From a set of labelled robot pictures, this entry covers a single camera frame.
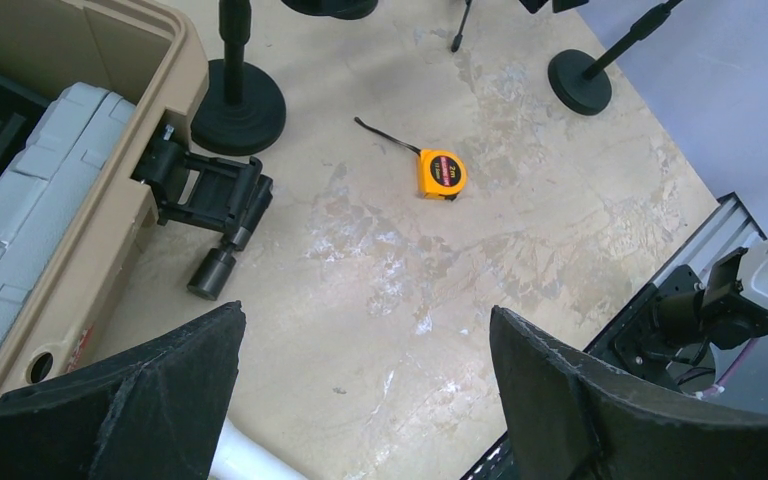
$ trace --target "table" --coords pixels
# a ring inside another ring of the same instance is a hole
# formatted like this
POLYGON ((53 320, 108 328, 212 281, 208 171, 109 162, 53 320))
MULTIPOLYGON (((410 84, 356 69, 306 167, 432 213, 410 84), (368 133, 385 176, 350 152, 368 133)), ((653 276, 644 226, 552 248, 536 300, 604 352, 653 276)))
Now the table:
MULTIPOLYGON (((170 3, 221 56, 217 7, 170 3)), ((392 0, 357 22, 252 3, 247 60, 288 123, 258 155, 275 200, 220 299, 248 315, 228 415, 312 479, 458 478, 505 430, 491 307, 584 347, 716 202, 615 67, 598 117, 554 96, 553 55, 602 51, 575 12, 482 1, 452 55, 462 2, 392 0), (465 192, 417 198, 413 154, 355 115, 457 152, 465 192)), ((97 358, 217 306, 185 290, 215 241, 157 228, 97 358)))

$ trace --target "pink cable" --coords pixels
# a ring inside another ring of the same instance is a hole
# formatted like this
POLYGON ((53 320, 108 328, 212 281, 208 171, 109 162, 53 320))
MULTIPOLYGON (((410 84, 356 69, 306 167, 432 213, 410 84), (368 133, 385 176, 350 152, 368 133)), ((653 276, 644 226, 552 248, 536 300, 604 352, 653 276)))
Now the pink cable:
POLYGON ((714 382, 713 385, 706 388, 705 390, 696 392, 696 398, 702 400, 723 393, 723 391, 725 391, 726 382, 728 382, 728 379, 734 375, 734 372, 736 372, 740 365, 746 360, 746 357, 752 353, 755 345, 758 344, 758 340, 759 339, 757 338, 749 340, 746 346, 743 347, 743 351, 740 352, 737 358, 734 359, 734 362, 732 362, 729 368, 726 369, 725 373, 723 373, 723 376, 721 376, 716 382, 714 382))

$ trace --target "gray wall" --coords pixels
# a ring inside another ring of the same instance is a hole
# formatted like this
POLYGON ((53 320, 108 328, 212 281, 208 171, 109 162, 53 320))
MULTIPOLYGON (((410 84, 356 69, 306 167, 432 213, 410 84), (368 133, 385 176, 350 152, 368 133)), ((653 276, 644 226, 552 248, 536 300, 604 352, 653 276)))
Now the gray wall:
MULTIPOLYGON (((657 3, 579 13, 607 46, 657 3)), ((768 2, 686 0, 618 63, 713 194, 736 191, 768 234, 768 2)))

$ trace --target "beige plastic container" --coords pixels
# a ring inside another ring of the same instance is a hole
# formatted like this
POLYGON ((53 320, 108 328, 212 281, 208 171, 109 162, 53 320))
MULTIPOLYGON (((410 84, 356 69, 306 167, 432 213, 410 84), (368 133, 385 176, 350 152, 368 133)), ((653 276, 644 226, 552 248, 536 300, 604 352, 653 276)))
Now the beige plastic container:
POLYGON ((0 0, 0 73, 48 97, 76 82, 137 106, 0 349, 0 396, 83 366, 157 222, 131 173, 161 123, 190 142, 207 59, 190 20, 150 0, 0 0))

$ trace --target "white pipe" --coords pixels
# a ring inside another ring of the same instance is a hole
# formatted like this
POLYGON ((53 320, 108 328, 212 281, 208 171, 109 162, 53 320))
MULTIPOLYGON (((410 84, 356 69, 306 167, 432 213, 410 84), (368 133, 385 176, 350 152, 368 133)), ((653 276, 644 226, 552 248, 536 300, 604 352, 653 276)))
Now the white pipe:
POLYGON ((219 480, 306 480, 243 435, 227 418, 222 424, 210 475, 219 480))

